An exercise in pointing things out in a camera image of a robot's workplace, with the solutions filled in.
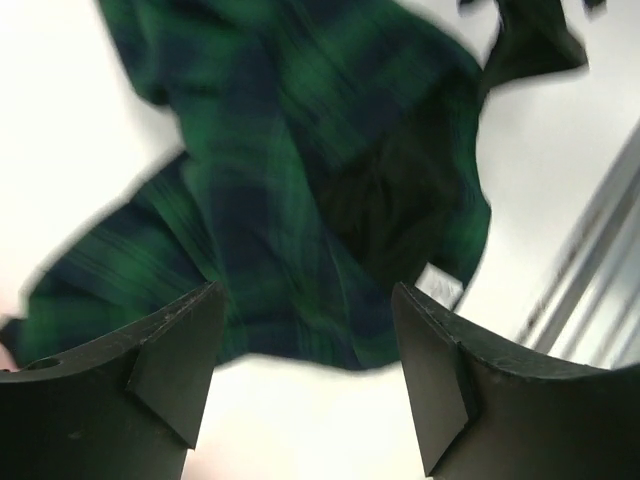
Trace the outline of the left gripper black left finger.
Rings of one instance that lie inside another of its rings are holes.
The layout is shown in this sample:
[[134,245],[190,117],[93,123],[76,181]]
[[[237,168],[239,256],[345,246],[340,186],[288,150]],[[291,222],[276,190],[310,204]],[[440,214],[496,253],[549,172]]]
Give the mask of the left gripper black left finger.
[[224,309],[224,291],[207,284],[94,341],[2,373],[2,478],[180,478],[197,443]]

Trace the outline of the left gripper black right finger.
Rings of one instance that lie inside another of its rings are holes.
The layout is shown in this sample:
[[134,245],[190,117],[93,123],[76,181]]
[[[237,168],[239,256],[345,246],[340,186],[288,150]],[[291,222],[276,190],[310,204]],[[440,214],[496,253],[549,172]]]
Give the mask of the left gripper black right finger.
[[424,473],[448,480],[635,479],[639,369],[550,357],[450,312],[392,295]]

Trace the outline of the green plaid skirt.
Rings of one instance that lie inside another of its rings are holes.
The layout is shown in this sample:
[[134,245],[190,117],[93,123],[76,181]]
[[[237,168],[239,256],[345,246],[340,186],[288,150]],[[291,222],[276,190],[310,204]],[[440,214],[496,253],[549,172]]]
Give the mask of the green plaid skirt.
[[583,67],[558,1],[501,1],[479,64],[393,1],[102,1],[135,93],[183,150],[31,288],[2,345],[28,365],[208,282],[220,363],[344,370],[398,361],[395,284],[435,267],[463,292],[491,209],[476,164],[495,87]]

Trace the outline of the aluminium frame rail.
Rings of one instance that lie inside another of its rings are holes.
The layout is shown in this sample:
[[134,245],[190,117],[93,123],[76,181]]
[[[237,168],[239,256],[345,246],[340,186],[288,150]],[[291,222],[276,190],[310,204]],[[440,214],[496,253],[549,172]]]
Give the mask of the aluminium frame rail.
[[639,134],[633,132],[575,226],[516,342],[574,363],[639,360]]

